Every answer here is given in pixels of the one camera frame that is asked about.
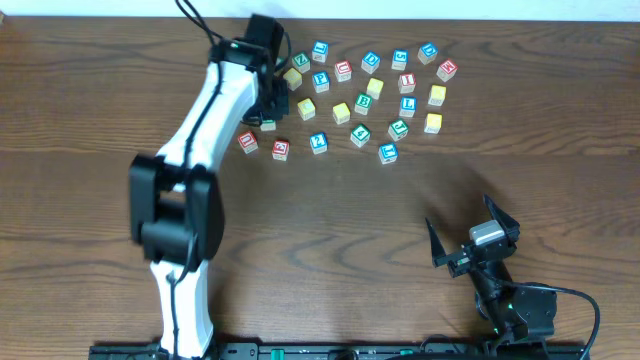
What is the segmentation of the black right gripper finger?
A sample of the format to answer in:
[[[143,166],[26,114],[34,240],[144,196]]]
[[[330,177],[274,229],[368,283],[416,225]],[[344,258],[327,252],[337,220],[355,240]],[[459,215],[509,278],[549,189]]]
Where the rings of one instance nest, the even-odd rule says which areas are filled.
[[[438,237],[438,234],[428,219],[425,219],[430,239],[432,263],[435,267],[440,267],[448,262],[446,251]]]
[[[520,237],[520,223],[503,211],[487,194],[483,201],[493,220],[496,220],[511,242],[517,242]]]

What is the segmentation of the yellow O block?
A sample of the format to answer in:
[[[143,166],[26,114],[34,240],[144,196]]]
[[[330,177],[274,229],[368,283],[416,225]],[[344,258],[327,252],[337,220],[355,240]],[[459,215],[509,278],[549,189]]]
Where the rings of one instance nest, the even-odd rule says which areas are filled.
[[[351,112],[345,102],[339,103],[332,108],[334,121],[340,125],[350,120]]]
[[[366,88],[366,94],[375,100],[380,98],[384,82],[376,78],[370,78]]]

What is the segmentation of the green B block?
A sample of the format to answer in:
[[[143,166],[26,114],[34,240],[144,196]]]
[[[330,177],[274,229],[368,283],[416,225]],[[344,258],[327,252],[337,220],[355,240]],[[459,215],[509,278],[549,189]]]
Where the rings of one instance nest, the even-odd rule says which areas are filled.
[[[365,93],[360,93],[354,104],[354,111],[361,115],[367,115],[373,104],[373,98]]]

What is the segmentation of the blue T block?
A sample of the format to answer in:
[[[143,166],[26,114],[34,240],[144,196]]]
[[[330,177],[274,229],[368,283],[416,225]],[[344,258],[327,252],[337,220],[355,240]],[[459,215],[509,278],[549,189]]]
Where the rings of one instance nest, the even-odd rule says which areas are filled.
[[[389,164],[397,160],[398,150],[394,143],[387,143],[379,146],[378,155],[382,164]]]

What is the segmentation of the green R block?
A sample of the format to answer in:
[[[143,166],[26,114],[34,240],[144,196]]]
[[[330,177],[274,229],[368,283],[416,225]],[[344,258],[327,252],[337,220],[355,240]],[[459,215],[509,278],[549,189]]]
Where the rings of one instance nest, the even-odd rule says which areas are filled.
[[[272,119],[265,119],[262,121],[261,125],[260,125],[260,130],[267,132],[267,131],[275,131],[276,130],[276,122]]]

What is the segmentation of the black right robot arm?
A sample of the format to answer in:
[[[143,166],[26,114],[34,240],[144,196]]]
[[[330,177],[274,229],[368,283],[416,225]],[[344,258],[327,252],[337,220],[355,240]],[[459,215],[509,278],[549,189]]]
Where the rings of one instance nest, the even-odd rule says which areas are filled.
[[[554,334],[557,311],[553,290],[517,286],[504,260],[517,249],[520,224],[487,195],[483,197],[491,219],[469,229],[469,241],[448,254],[432,225],[428,225],[432,262],[445,265],[453,278],[471,278],[476,301],[497,334],[509,343],[540,340]]]

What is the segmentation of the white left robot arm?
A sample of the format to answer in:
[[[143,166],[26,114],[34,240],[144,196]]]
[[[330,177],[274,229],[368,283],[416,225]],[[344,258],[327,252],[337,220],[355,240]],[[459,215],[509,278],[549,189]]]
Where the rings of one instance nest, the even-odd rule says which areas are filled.
[[[286,64],[279,50],[289,43],[276,19],[257,14],[243,36],[214,41],[205,81],[180,128],[155,155],[139,154],[130,165],[131,238],[158,285],[159,349],[171,359],[209,354],[208,266],[225,227],[217,173],[241,123],[288,114],[288,87],[276,74]]]

